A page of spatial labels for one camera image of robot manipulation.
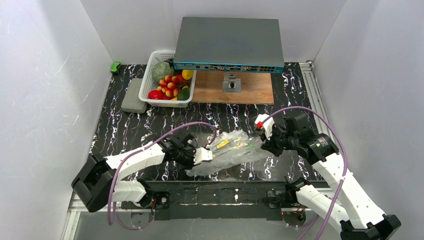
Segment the clear plastic bag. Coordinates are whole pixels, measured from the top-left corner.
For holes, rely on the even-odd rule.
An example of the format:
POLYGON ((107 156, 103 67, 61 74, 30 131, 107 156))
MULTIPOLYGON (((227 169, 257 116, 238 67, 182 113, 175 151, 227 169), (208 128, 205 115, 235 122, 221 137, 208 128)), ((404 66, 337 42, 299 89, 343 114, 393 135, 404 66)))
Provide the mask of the clear plastic bag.
POLYGON ((210 147, 212 161, 202 162, 185 172, 190 177, 207 176, 239 164, 267 159, 272 154, 261 149, 262 143, 259 136, 250 137, 241 129, 222 132, 210 147))

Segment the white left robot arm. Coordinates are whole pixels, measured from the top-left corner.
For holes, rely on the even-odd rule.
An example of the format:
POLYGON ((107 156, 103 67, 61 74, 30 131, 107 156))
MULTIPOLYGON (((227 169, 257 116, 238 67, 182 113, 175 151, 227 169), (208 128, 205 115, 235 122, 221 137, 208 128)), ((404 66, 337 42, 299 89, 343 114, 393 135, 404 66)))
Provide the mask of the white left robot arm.
POLYGON ((191 134, 183 139, 171 135, 118 155, 89 154, 71 182, 71 188, 88 212, 94 213, 113 202, 144 200, 148 186, 125 179, 133 173, 165 162, 191 169, 210 157, 208 149, 200 147, 191 134))

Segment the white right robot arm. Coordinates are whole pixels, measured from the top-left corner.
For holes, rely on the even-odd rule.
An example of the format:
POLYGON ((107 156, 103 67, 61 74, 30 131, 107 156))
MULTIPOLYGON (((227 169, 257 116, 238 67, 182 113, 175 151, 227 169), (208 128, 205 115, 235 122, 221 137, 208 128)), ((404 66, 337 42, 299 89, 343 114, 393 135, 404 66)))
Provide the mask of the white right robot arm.
POLYGON ((342 152, 324 133, 315 133, 306 113, 283 118, 284 126, 268 114, 255 120, 261 131, 261 149, 276 157, 284 150, 296 151, 326 181, 334 196, 329 199, 304 178, 290 182, 285 192, 275 194, 278 203, 301 204, 339 232, 342 240, 388 240, 400 228, 394 214, 378 207, 347 169, 342 152))

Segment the white plastic basket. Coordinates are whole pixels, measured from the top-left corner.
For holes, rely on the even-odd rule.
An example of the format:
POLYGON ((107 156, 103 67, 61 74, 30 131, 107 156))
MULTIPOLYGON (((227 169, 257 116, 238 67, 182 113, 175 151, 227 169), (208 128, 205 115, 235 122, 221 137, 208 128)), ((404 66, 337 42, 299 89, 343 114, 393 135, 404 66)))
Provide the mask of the white plastic basket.
POLYGON ((152 77, 154 66, 160 61, 165 61, 169 58, 173 58, 175 50, 156 50, 150 54, 146 70, 144 72, 141 86, 138 93, 138 98, 142 102, 146 102, 153 107, 168 107, 168 108, 186 108, 194 97, 195 83, 197 77, 197 71, 193 72, 189 86, 189 98, 187 100, 160 100, 160 99, 149 99, 148 95, 152 90, 156 90, 159 86, 156 84, 152 77))

